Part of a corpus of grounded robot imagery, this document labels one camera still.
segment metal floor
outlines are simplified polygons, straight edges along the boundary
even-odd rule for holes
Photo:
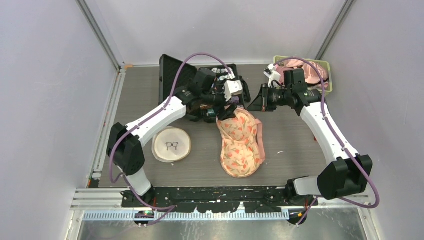
[[[129,221],[84,221],[79,240],[91,239],[363,240],[367,236],[356,208],[324,208],[312,209],[299,228],[285,220],[164,221],[140,229]]]
[[[266,83],[266,65],[238,65],[237,70],[248,83],[254,99],[260,84]],[[159,100],[159,67],[128,68],[116,112],[115,122],[123,125],[139,119],[157,107]],[[316,176],[326,166],[324,154],[308,126],[289,107],[275,112],[253,112],[263,122],[263,144],[266,160],[259,170],[246,178],[233,178],[220,165],[221,135],[214,123],[180,119],[171,126],[181,128],[191,137],[191,153],[171,163],[156,160],[152,142],[144,147],[144,169],[157,187],[264,186],[285,185],[287,180]],[[99,187],[111,187],[106,157]],[[114,176],[119,174],[113,166]],[[114,187],[126,187],[122,179]]]

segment basket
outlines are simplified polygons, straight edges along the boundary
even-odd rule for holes
[[[274,63],[278,62],[281,59],[289,58],[288,56],[274,56]],[[328,71],[328,87],[325,89],[325,96],[330,94],[333,91],[333,80],[331,76],[331,70],[330,70],[330,63],[328,61],[320,61],[320,60],[313,60],[313,59],[306,59],[310,62],[317,63],[321,65],[324,69]]]

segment bra cup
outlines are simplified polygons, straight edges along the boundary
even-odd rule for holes
[[[245,178],[255,173],[265,160],[262,132],[259,147],[256,138],[259,134],[258,120],[245,109],[237,108],[234,113],[235,118],[216,121],[222,136],[220,162],[230,176]]]
[[[254,136],[257,132],[257,127],[250,117],[244,113],[239,113],[237,117],[222,123],[219,130],[232,140],[242,142]]]

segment gray table surface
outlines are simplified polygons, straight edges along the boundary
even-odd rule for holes
[[[260,84],[266,83],[266,65],[238,65],[237,70],[248,83],[254,99]],[[158,105],[159,67],[133,67],[126,72],[115,122],[123,125],[141,118]],[[220,164],[221,135],[214,123],[179,119],[172,127],[186,131],[192,142],[191,153],[181,161],[163,163],[152,154],[152,141],[144,147],[144,169],[156,187],[211,186],[283,186],[287,180],[316,176],[326,166],[324,154],[311,130],[294,110],[279,107],[275,112],[252,112],[263,123],[263,144],[266,160],[257,172],[246,178],[233,178]],[[108,174],[109,158],[103,167],[99,187],[111,187]],[[119,170],[113,166],[114,176]],[[126,187],[122,179],[114,187]]]

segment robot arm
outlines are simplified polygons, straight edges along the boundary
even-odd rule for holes
[[[272,80],[262,84],[259,95],[247,108],[248,111],[273,112],[277,106],[290,106],[311,129],[327,162],[327,167],[319,176],[308,176],[291,179],[286,185],[288,198],[304,195],[323,196],[327,200],[359,194],[365,191],[367,181],[349,156],[341,148],[338,140],[323,118],[321,94],[318,90],[308,90],[305,74],[302,69],[294,69],[284,73],[284,88],[272,88]],[[332,128],[344,142],[345,148],[355,156],[369,175],[373,163],[368,155],[359,155],[343,136],[328,112],[324,103],[326,118]]]
[[[211,93],[210,90],[215,80],[216,74],[214,72],[201,69],[188,85],[177,88],[174,96],[169,96],[168,105],[165,106],[167,102],[165,101],[148,114],[128,123],[126,126],[118,122],[112,127],[107,145],[109,157],[113,147],[125,133],[149,118],[147,122],[140,125],[119,144],[113,158],[113,163],[125,174],[126,179],[138,195],[145,195],[152,187],[143,168],[145,163],[143,147],[154,135],[174,121],[183,118],[187,113],[198,109],[201,104],[214,105],[218,112],[218,118],[221,120],[232,116],[230,111],[234,111],[234,108],[225,109],[225,105],[232,96],[243,92],[242,83],[240,80],[227,80],[224,83],[224,92]]]

